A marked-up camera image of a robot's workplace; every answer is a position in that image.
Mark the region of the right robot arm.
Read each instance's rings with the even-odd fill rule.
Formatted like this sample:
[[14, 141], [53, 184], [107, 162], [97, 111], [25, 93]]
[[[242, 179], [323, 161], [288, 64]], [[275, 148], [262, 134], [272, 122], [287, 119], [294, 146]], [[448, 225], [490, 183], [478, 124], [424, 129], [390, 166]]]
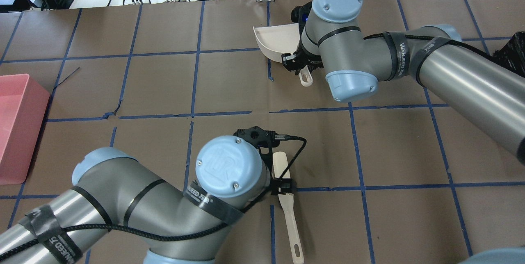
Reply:
[[524, 78], [461, 41], [451, 25], [364, 36], [363, 0], [313, 0], [294, 12], [296, 51], [281, 56], [296, 74], [323, 68], [337, 102], [368, 98], [379, 82], [410, 76], [524, 162]]

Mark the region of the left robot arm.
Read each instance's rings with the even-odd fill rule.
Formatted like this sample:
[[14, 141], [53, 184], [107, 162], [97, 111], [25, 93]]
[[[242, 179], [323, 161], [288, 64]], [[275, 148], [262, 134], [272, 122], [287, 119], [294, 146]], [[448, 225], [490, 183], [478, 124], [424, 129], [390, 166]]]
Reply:
[[1, 234], [2, 264], [75, 264], [112, 231], [143, 238], [145, 264], [213, 264], [240, 219], [268, 193], [294, 188], [279, 162], [282, 141], [306, 139], [239, 129], [208, 141], [195, 165], [196, 179], [179, 190], [116, 148], [87, 154], [72, 187], [27, 212]]

